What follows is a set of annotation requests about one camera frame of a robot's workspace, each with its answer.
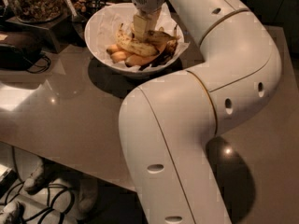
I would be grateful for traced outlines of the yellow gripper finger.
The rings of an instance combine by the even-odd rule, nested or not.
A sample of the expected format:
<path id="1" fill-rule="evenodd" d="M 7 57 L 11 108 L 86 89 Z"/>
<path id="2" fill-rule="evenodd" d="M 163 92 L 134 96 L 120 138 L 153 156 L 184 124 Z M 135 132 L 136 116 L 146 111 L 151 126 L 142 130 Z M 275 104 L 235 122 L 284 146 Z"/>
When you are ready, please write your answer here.
<path id="1" fill-rule="evenodd" d="M 141 42 L 145 42 L 149 37 L 149 31 L 154 31 L 160 13 L 136 13 L 133 16 L 135 38 Z"/>

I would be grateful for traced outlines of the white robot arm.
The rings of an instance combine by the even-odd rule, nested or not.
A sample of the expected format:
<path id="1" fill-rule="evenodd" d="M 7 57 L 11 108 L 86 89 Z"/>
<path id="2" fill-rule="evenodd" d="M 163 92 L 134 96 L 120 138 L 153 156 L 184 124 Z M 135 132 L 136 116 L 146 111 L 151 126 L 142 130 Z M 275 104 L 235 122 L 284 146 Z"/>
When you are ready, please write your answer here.
<path id="1" fill-rule="evenodd" d="M 162 0 L 133 0 L 147 14 Z M 281 76 L 278 48 L 239 0 L 168 0 L 203 62 L 132 90 L 121 146 L 149 224 L 231 224 L 206 144 L 257 114 Z"/>

